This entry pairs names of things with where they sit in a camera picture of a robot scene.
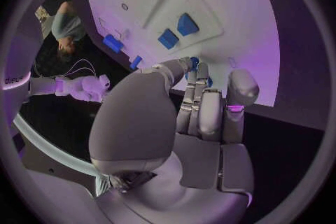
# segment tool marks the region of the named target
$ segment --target person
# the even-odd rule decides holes
[[[58,57],[64,62],[70,62],[78,49],[78,42],[86,35],[72,2],[63,2],[58,8],[52,34],[58,41]]]

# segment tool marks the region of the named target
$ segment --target purple light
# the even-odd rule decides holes
[[[227,105],[226,107],[230,112],[242,112],[244,109],[243,105]]]
[[[14,83],[11,83],[11,84],[8,84],[8,85],[3,85],[2,86],[2,89],[3,90],[10,90],[12,88],[17,88],[17,87],[20,87],[22,86],[23,84],[27,83],[27,81],[29,81],[30,79],[30,72],[20,81],[18,82],[14,82]]]

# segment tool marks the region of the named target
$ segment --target curved frame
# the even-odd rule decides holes
[[[331,81],[331,101],[329,119],[321,146],[312,162],[308,172],[300,181],[294,191],[271,213],[261,219],[258,223],[289,223],[294,220],[312,201],[325,179],[329,175],[333,166],[336,152],[336,51],[335,40],[328,20],[327,12],[322,9],[318,0],[304,0],[313,15],[319,31],[322,35],[325,49],[328,55],[330,81]],[[28,8],[31,0],[14,0],[8,3],[7,13],[1,20],[0,32],[0,79],[4,79],[4,67],[10,48],[11,39],[15,34],[15,29]],[[8,126],[3,111],[3,89],[0,89],[0,159],[3,168],[7,172],[14,187],[18,191],[26,205],[41,220],[45,222],[67,222],[69,215],[64,215],[57,211],[58,206],[51,204],[41,190],[34,184],[23,167],[9,134]]]

